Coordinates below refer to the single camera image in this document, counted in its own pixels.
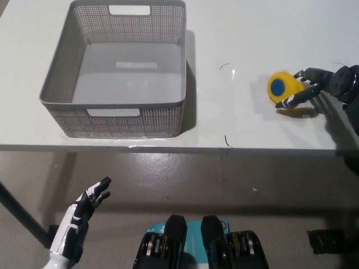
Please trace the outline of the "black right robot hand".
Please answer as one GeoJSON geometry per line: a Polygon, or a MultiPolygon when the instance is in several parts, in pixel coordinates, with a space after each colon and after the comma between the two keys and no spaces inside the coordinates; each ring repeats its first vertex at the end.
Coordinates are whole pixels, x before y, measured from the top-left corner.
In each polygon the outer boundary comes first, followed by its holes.
{"type": "Polygon", "coordinates": [[[298,82],[298,78],[300,79],[300,82],[309,81],[310,87],[281,100],[276,103],[275,108],[292,109],[297,105],[305,103],[318,96],[320,91],[324,90],[329,85],[329,81],[333,74],[333,72],[319,68],[307,68],[306,70],[298,71],[292,75],[292,77],[296,80],[296,82],[298,82]]]}

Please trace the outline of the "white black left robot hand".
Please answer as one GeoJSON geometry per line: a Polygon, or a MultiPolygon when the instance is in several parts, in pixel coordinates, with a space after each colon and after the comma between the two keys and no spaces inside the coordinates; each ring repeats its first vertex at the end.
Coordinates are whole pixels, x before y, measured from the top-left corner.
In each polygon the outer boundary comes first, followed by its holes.
{"type": "Polygon", "coordinates": [[[72,268],[79,262],[89,220],[102,201],[111,195],[107,191],[111,181],[110,177],[105,177],[96,182],[68,207],[50,246],[45,268],[72,268]]]}

